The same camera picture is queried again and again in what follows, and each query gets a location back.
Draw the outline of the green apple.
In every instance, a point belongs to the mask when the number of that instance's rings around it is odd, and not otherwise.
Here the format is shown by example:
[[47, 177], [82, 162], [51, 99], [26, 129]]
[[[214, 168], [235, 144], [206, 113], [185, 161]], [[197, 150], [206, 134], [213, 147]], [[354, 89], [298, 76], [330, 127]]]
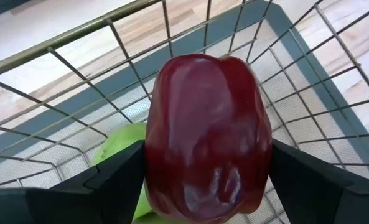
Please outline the green apple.
[[[129, 123], [117, 129], [107, 137], [106, 141], [102, 144], [101, 149], [94, 156], [92, 164], [99, 164], [105, 159], [134, 144], [136, 141], [145, 140], [145, 136], [146, 123]], [[145, 186], [142, 185], [133, 219], [138, 219], [150, 212], [152, 212], [152, 208], [146, 197]]]

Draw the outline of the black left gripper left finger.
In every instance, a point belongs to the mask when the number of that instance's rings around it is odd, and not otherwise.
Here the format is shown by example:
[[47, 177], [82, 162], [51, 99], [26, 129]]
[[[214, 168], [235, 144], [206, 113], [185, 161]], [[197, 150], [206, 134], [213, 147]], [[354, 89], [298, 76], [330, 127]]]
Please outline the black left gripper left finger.
[[49, 189], [0, 189], [0, 224], [131, 224], [141, 193], [144, 143]]

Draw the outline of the green pear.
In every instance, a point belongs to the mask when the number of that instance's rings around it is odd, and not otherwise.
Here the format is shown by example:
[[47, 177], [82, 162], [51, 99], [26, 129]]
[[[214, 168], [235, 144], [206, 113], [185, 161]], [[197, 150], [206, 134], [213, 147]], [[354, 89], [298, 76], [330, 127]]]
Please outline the green pear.
[[134, 219], [131, 224], [188, 224], [188, 223], [172, 221], [170, 219], [161, 217], [154, 212], [151, 212]]

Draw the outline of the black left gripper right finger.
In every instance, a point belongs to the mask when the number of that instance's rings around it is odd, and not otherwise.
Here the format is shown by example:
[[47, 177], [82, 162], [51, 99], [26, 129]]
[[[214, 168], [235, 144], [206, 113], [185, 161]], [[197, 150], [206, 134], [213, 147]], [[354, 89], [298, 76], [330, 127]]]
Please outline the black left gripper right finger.
[[291, 224], [369, 224], [369, 179], [273, 140], [269, 172]]

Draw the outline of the dark red bell pepper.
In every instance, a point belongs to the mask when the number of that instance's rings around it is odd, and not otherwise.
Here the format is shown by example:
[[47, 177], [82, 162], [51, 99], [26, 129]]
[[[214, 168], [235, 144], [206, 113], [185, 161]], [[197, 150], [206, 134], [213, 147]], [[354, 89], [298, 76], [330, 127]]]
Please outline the dark red bell pepper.
[[255, 212], [272, 128], [249, 66], [205, 54], [168, 60], [154, 83], [145, 156], [147, 199], [158, 215], [222, 224]]

